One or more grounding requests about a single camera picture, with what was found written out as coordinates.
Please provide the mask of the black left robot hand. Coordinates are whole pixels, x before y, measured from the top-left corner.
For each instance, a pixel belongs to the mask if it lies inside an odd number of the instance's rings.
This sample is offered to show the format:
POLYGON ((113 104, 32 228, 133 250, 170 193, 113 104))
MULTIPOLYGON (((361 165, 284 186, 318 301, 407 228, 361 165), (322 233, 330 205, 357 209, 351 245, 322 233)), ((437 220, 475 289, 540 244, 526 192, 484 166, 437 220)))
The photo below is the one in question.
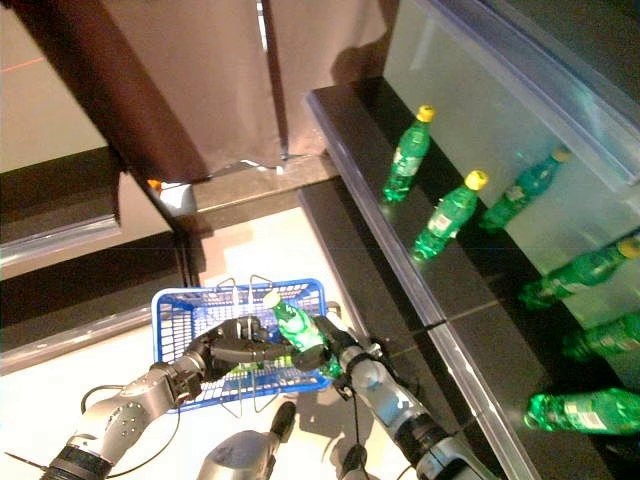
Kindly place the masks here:
POLYGON ((260 327, 255 316, 244 316, 224 321, 195 337, 184 354, 195 358, 203 377, 214 380, 230 372, 239 363, 259 363, 292 355, 295 347, 254 339, 260 327))

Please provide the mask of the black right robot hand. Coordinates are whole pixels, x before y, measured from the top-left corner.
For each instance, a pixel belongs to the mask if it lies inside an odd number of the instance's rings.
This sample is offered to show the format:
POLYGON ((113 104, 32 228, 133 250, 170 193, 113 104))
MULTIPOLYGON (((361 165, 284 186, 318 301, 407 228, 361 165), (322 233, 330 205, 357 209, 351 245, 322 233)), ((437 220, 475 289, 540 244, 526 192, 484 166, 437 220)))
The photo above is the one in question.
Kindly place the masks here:
POLYGON ((326 316, 313 316, 310 324, 291 340, 296 352, 294 366, 301 371, 317 370, 323 377, 334 380, 344 373, 341 355, 356 345, 355 338, 338 328, 326 316))

